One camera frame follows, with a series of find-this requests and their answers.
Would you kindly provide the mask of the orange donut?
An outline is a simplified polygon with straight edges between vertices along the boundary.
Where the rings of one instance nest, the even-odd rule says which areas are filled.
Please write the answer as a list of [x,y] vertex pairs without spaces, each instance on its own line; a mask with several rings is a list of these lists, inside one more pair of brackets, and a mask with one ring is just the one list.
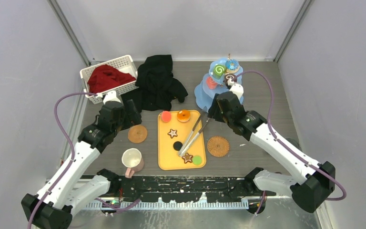
[[191,119],[191,112],[185,109],[180,110],[177,113],[176,118],[179,122],[186,123]]

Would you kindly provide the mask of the metal tongs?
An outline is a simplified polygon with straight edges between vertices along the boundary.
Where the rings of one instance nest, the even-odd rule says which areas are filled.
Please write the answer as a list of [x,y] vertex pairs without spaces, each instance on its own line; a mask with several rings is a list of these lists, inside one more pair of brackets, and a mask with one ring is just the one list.
[[[205,127],[208,125],[210,121],[210,117],[208,116],[208,111],[206,110],[207,107],[204,107],[204,109],[200,112],[200,116],[198,117],[197,121],[195,122],[190,134],[186,138],[185,142],[183,143],[183,146],[178,152],[178,155],[180,157],[183,157],[187,150],[192,146],[192,144],[196,141],[196,139],[200,136],[200,134],[204,131]],[[205,124],[202,125],[202,127],[199,129],[199,131],[195,134],[194,131],[196,130],[197,126],[200,124],[203,117],[206,117]]]

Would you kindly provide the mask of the chocolate swirl roll cake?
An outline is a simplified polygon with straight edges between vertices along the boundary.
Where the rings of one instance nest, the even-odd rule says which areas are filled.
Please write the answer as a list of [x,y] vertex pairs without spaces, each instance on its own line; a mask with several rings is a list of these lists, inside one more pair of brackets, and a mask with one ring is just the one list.
[[228,89],[230,89],[235,83],[237,83],[237,76],[233,73],[227,73],[224,75],[224,83]]

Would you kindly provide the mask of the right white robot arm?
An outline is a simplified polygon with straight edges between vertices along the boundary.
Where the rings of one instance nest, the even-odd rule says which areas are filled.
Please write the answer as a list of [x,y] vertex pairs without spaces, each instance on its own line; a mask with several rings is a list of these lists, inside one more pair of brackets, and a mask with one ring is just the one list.
[[214,96],[209,117],[226,123],[235,134],[262,148],[278,161],[289,175],[254,168],[245,176],[245,189],[251,196],[262,191],[291,197],[304,211],[313,213],[333,193],[335,167],[305,155],[279,135],[256,111],[246,111],[232,92]]

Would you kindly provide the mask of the green roll cake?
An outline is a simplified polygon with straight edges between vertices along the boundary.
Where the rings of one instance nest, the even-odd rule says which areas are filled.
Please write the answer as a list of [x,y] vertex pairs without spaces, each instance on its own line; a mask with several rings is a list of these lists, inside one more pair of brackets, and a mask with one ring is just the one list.
[[226,66],[224,64],[216,64],[213,68],[213,77],[219,80],[226,72]]

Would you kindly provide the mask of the blue donut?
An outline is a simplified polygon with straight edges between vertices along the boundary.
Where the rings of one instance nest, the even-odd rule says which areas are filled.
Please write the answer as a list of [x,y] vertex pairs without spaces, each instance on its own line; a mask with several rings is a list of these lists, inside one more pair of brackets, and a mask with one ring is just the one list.
[[236,73],[240,69],[239,62],[235,59],[228,59],[225,62],[225,68],[227,73]]

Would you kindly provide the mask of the blue three-tier cake stand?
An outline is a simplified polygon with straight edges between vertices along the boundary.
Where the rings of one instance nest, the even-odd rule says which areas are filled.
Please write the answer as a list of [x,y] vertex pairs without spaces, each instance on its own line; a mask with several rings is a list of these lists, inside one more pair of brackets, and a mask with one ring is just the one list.
[[[225,65],[225,62],[228,59],[232,59],[232,58],[230,56],[228,56],[228,57],[223,57],[216,61],[213,61],[210,64],[208,73],[206,73],[203,76],[202,81],[195,87],[194,95],[195,95],[196,104],[198,105],[199,108],[207,107],[206,110],[209,110],[215,94],[222,94],[222,93],[229,91],[229,89],[226,87],[226,85],[224,83],[224,75],[227,74],[227,72],[225,72],[225,74],[219,80],[217,80],[213,77],[214,66],[216,64]],[[234,73],[237,76],[237,83],[239,83],[239,84],[242,84],[242,77],[239,74],[243,73],[243,71],[244,71],[243,68],[240,66],[239,71]],[[208,76],[213,77],[213,80],[216,83],[218,83],[218,86],[214,90],[210,90],[208,88],[208,86],[206,85],[206,79]]]

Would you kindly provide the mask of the pink swirl roll cake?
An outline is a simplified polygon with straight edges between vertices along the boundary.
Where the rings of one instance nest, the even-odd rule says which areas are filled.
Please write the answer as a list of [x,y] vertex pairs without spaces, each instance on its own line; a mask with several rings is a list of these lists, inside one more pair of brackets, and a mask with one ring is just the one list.
[[213,77],[208,76],[206,79],[206,85],[210,90],[214,90],[218,86],[218,83],[213,80]]

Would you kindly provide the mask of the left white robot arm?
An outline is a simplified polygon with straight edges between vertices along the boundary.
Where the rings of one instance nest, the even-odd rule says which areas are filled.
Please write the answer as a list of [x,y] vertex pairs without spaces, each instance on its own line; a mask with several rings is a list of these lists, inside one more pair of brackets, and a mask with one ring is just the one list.
[[40,229],[66,229],[73,217],[95,198],[104,194],[116,196],[121,186],[119,175],[107,169],[97,172],[82,187],[74,186],[120,131],[141,122],[133,100],[104,102],[95,122],[83,128],[71,155],[50,181],[36,194],[26,194],[22,199],[28,228],[34,225]]

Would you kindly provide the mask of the yellow tray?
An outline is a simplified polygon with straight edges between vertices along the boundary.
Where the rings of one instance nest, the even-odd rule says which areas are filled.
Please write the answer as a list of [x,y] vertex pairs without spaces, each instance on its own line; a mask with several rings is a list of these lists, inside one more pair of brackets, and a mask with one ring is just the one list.
[[[168,123],[161,121],[160,114],[158,115],[158,165],[162,170],[178,170],[178,169],[194,169],[202,168],[206,164],[206,150],[204,144],[203,133],[196,139],[192,146],[187,150],[187,153],[193,156],[201,156],[202,164],[199,166],[193,163],[184,163],[182,157],[178,155],[178,151],[173,149],[173,144],[176,141],[182,143],[190,134],[196,120],[200,116],[200,112],[191,110],[191,119],[182,123],[176,118],[178,111],[171,111],[172,119]],[[167,133],[170,129],[177,130],[177,137],[171,139]]]

